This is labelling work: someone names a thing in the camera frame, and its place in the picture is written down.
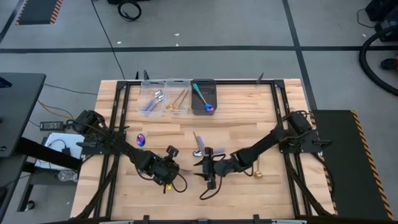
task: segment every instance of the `black container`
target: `black container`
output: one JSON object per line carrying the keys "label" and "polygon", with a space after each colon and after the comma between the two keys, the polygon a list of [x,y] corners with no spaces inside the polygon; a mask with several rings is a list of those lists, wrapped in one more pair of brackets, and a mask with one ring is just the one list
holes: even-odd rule
{"label": "black container", "polygon": [[191,84],[197,84],[201,95],[206,102],[213,106],[213,111],[207,111],[205,103],[201,100],[198,92],[192,87],[192,113],[194,115],[213,115],[217,109],[217,89],[216,80],[199,78],[191,81]]}

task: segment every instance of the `wooden table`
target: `wooden table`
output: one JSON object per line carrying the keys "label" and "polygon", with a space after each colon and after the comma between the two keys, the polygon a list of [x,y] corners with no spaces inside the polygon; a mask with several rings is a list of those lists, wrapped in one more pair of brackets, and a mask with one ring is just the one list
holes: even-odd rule
{"label": "wooden table", "polygon": [[[101,82],[95,106],[95,110],[107,122],[111,116],[116,82]],[[288,79],[285,85],[290,108],[308,111],[300,80]],[[201,172],[201,167],[192,166],[199,161],[199,158],[192,156],[197,148],[192,132],[201,136],[206,146],[225,148],[227,155],[242,147],[252,146],[277,124],[271,88],[264,85],[218,85],[218,108],[213,116],[189,114],[164,115],[161,118],[148,118],[138,112],[139,92],[140,87],[134,86],[129,95],[126,126],[130,128],[126,130],[127,142],[137,147],[136,136],[143,133],[147,141],[146,149],[161,155],[166,155],[168,145],[179,149],[175,161],[181,168],[188,170],[181,171],[188,181],[188,189],[182,194],[174,190],[163,194],[162,186],[142,180],[134,165],[126,156],[122,156],[112,220],[142,220],[144,215],[150,215],[151,220],[252,219],[254,214],[259,214],[260,218],[294,217],[284,160],[277,146],[261,156],[262,179],[247,177],[243,173],[229,174],[223,179],[218,195],[209,200],[199,199],[206,190],[206,182],[193,175]],[[308,188],[326,210],[334,213],[323,166],[309,154],[302,154],[301,158]],[[83,210],[98,188],[102,161],[103,156],[94,156],[83,164],[71,217]],[[182,180],[175,179],[175,185],[181,189]],[[300,211],[304,214],[302,196],[298,187],[296,189]],[[106,201],[103,199],[101,215],[104,215],[105,206]]]}

